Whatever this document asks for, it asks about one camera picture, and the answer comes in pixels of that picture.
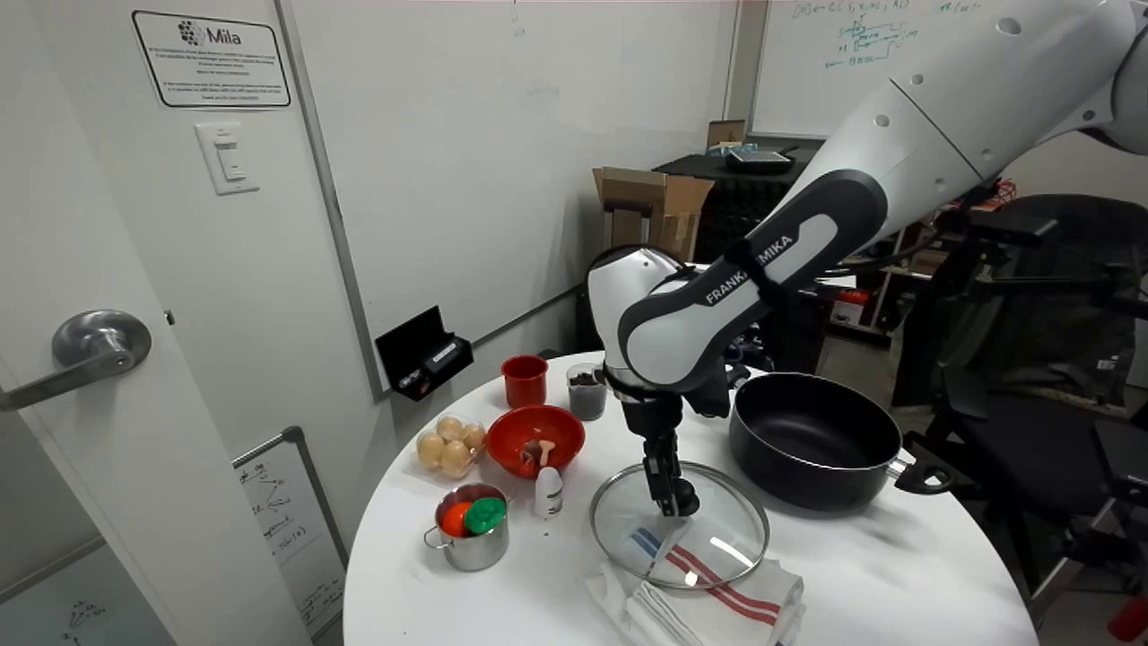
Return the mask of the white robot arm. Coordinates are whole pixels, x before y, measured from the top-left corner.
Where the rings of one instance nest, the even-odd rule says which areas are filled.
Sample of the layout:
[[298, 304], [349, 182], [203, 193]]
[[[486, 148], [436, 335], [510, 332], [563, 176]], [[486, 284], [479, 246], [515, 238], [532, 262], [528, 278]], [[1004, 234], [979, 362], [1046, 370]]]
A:
[[679, 467], [691, 398], [716, 394], [720, 352], [785, 292], [932, 216], [1064, 134], [1146, 148], [1146, 0], [992, 0], [895, 64], [830, 134], [785, 199], [694, 272], [658, 248], [589, 268], [606, 383], [643, 439], [654, 505], [699, 511]]

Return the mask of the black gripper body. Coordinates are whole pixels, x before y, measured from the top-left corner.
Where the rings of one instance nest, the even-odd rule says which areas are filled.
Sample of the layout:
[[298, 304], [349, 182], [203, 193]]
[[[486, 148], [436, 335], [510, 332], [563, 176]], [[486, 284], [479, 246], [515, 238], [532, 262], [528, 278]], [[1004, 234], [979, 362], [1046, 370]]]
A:
[[643, 463], [651, 479], [676, 480], [679, 467], [679, 423], [682, 398], [679, 394], [638, 394], [625, 398], [625, 423], [643, 439]]

